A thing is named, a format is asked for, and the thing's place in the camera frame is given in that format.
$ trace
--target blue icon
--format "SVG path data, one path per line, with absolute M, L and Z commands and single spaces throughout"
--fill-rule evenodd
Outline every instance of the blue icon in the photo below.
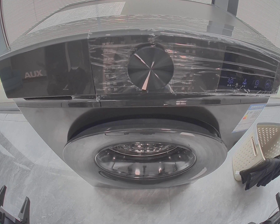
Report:
M 271 81 L 270 81 L 270 80 L 267 80 L 267 81 L 265 82 L 265 88 L 269 88 L 270 85 L 271 85 Z
M 232 84 L 232 83 L 233 83 L 233 78 L 231 77 L 228 79 L 228 84 Z

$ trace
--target washing machine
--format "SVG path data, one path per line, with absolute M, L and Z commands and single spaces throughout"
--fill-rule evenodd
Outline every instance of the washing machine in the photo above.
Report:
M 89 184 L 165 188 L 220 167 L 247 110 L 276 94 L 280 52 L 213 5 L 101 0 L 33 26 L 0 56 L 0 78 Z

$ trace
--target control panel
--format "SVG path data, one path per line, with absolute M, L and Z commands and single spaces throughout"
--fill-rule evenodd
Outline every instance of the control panel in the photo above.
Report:
M 280 69 L 275 55 L 224 40 L 131 35 L 88 42 L 99 96 L 272 93 Z

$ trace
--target white plastic basket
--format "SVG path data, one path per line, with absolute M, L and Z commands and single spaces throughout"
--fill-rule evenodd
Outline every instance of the white plastic basket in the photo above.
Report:
M 234 178 L 241 181 L 240 171 L 277 155 L 280 155 L 280 124 L 257 123 L 232 156 Z

